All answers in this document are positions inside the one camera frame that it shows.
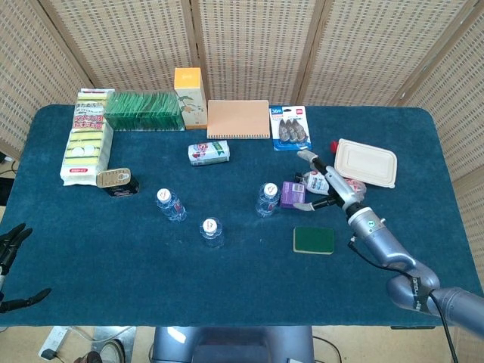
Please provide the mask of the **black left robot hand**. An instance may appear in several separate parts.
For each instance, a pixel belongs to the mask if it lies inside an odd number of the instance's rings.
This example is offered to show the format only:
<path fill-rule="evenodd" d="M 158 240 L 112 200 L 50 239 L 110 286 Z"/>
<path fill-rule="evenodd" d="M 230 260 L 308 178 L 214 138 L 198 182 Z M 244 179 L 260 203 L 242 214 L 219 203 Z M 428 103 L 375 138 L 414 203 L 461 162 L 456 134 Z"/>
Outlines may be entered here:
<path fill-rule="evenodd" d="M 11 266 L 17 257 L 17 252 L 22 246 L 22 243 L 32 234 L 31 228 L 26 228 L 26 224 L 22 223 L 12 228 L 9 232 L 1 235 L 1 313 L 25 309 L 40 303 L 51 292 L 51 288 L 41 290 L 34 296 L 26 299 L 5 300 L 3 294 L 3 286 L 6 277 L 8 276 Z"/>

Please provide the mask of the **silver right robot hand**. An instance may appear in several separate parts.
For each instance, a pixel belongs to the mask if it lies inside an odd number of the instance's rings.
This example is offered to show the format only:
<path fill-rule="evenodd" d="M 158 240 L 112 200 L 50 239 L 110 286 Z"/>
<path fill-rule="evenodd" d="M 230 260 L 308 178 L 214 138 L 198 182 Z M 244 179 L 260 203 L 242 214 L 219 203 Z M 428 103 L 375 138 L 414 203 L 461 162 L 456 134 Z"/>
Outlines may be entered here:
<path fill-rule="evenodd" d="M 345 213 L 347 220 L 357 215 L 360 210 L 367 211 L 370 207 L 365 206 L 357 198 L 356 193 L 348 185 L 345 179 L 333 168 L 322 161 L 317 154 L 308 149 L 299 150 L 298 157 L 309 162 L 309 165 L 320 172 L 329 184 L 329 195 L 313 203 L 293 203 L 293 207 L 305 212 L 312 212 L 326 206 L 338 205 Z"/>

